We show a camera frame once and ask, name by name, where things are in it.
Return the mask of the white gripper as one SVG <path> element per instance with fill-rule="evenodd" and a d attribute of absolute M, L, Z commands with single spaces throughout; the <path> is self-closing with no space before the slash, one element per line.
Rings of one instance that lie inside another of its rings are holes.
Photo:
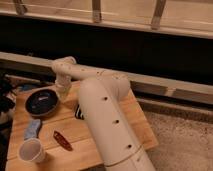
<path fill-rule="evenodd" d="M 56 75 L 55 80 L 56 92 L 60 99 L 65 99 L 68 96 L 71 88 L 71 77 L 67 75 Z"/>

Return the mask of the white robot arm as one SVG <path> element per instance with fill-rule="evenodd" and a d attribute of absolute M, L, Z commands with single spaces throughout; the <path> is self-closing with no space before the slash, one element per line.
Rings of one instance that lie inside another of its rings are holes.
<path fill-rule="evenodd" d="M 52 62 L 61 99 L 80 80 L 78 103 L 107 171 L 156 171 L 119 106 L 130 90 L 127 76 L 109 69 L 79 65 L 74 57 Z"/>

